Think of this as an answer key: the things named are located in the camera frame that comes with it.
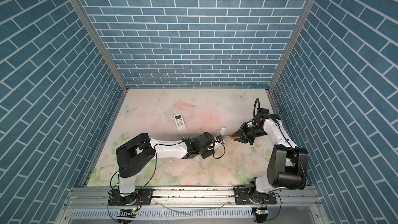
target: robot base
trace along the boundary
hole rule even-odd
[[[262,201],[265,200],[267,205],[275,205],[276,198],[275,193],[260,193],[253,192],[249,193],[249,188],[246,187],[236,187],[234,188],[235,193],[235,204],[236,205],[247,205],[247,204],[262,204]]]
[[[111,197],[109,199],[109,206],[128,206],[132,205],[135,207],[137,205],[136,199],[140,198],[141,196],[141,206],[147,206],[150,205],[150,202],[152,200],[152,193],[153,189],[141,189],[137,192],[137,194],[134,195],[128,195],[126,197],[121,197],[119,194],[118,189],[114,189],[111,193]]]

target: brick wall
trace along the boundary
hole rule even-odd
[[[121,89],[67,0],[0,0],[0,223],[53,222]]]
[[[277,82],[331,223],[397,223],[398,0],[316,0]]]
[[[81,0],[129,87],[267,87],[305,0]]]

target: remote control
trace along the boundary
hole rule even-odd
[[[185,130],[186,127],[181,113],[174,115],[174,121],[176,122],[177,131]]]

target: ventilated metal panel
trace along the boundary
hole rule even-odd
[[[228,207],[214,210],[202,210],[197,211],[194,208],[173,208],[173,210],[179,211],[174,212],[166,208],[143,208],[137,212],[135,218],[123,217],[128,215],[122,212],[122,216],[119,219],[134,219],[134,220],[175,220],[175,219],[197,219],[197,218],[252,218],[253,212],[251,208],[247,207]],[[109,210],[112,217],[116,217],[120,214],[119,210]],[[88,209],[75,209],[72,214],[72,219],[107,219],[110,218],[107,210],[99,210],[94,208]]]

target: floral tabletop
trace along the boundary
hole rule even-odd
[[[87,186],[109,185],[112,175],[119,170],[117,147],[136,135],[147,132],[157,140],[175,141],[203,132],[218,136],[220,128],[225,127],[228,136],[253,118],[257,97],[261,107],[272,112],[264,89],[130,89]],[[173,119],[176,113],[182,113],[186,124],[180,132]],[[226,138],[226,152],[220,159],[159,158],[148,185],[247,184],[253,177],[266,174],[272,148],[268,136],[256,138],[252,146]],[[221,156],[223,151],[222,147],[216,149],[215,156]],[[137,174],[136,185],[149,180],[154,165],[153,159]]]

